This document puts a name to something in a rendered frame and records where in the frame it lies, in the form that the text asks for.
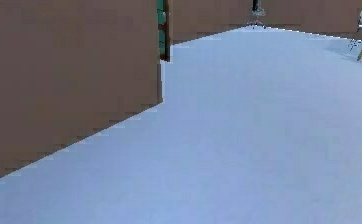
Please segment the black floor lamp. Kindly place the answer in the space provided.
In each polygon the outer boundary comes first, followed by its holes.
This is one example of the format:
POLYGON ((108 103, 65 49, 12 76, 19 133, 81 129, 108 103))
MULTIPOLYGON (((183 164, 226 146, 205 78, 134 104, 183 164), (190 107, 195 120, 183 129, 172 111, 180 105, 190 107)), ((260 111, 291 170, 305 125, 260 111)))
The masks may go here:
POLYGON ((261 0, 252 0, 252 9, 251 9, 252 20, 247 22, 247 26, 255 28, 256 26, 261 26, 263 29, 266 28, 266 25, 260 20, 260 17, 266 15, 265 10, 262 8, 261 0))

